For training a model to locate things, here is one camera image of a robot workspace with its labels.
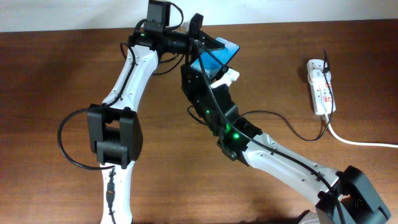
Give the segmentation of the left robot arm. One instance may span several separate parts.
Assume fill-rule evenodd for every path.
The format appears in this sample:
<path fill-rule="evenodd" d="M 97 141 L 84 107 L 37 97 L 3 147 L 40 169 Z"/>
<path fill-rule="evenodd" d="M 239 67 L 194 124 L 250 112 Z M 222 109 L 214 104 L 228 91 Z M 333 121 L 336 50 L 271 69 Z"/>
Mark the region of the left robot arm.
<path fill-rule="evenodd" d="M 132 223 L 130 206 L 132 170 L 143 145 L 137 110 L 149 78 L 165 53 L 192 56 L 192 41 L 198 39 L 211 49 L 223 44 L 201 31 L 203 16 L 193 15 L 178 32 L 170 26 L 169 1 L 149 1 L 147 17 L 139 21 L 128 40 L 123 69 L 101 105 L 87 113 L 90 146 L 103 177 L 102 223 Z"/>

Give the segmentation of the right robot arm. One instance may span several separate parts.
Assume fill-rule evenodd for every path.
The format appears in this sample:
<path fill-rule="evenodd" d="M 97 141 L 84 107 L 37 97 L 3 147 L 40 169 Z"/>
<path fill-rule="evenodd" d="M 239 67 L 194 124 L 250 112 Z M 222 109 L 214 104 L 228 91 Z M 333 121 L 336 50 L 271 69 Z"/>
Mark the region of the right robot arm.
<path fill-rule="evenodd" d="M 267 172 L 312 202 L 317 223 L 386 223 L 391 213 L 359 169 L 321 166 L 281 146 L 238 113 L 226 84 L 210 88 L 203 74 L 182 65 L 182 89 L 217 145 L 232 161 Z"/>

